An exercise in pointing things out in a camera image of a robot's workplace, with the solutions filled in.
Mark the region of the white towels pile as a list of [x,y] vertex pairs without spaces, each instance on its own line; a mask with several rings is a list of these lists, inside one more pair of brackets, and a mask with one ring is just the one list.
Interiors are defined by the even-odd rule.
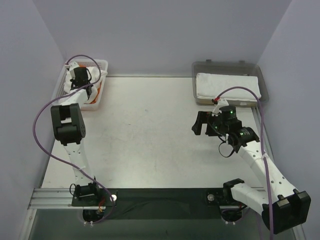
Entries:
[[[89,72],[92,75],[92,80],[90,81],[90,83],[92,84],[92,87],[100,82],[103,81],[103,79],[105,79],[106,75],[107,75],[107,71],[105,70],[100,70],[98,67],[86,67],[88,68]],[[63,84],[63,90],[66,94],[70,94],[71,91],[71,75],[68,71],[66,71],[66,75],[64,78],[64,84]],[[90,98],[92,91],[88,91],[89,97]]]

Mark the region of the white terry towel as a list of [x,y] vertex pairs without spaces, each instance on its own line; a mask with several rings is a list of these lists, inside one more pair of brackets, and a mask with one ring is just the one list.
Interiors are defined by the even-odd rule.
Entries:
[[[262,97],[256,76],[198,73],[195,78],[196,97],[214,99],[232,87],[245,87],[260,99]],[[246,90],[233,89],[222,95],[227,100],[255,102],[256,98]]]

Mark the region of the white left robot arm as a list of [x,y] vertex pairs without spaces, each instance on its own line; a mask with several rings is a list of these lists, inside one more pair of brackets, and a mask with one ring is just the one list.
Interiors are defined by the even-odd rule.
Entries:
[[72,95],[50,108],[51,120],[54,137],[63,145],[74,172],[72,204],[89,206],[97,204],[102,197],[85,152],[86,127],[81,113],[81,107],[92,94],[92,75],[84,66],[74,67],[69,72]]

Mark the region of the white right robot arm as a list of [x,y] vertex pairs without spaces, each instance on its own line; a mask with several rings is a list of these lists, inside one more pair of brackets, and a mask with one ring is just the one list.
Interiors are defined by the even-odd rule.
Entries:
[[280,172],[263,150],[263,144],[255,131],[243,126],[237,118],[234,106],[222,106],[217,111],[199,111],[192,131],[199,136],[206,124],[205,134],[218,137],[232,147],[232,153],[240,156],[250,167],[266,193],[253,189],[244,180],[236,178],[223,184],[223,200],[240,202],[262,217],[265,226],[279,234],[306,222],[311,197],[299,191]]

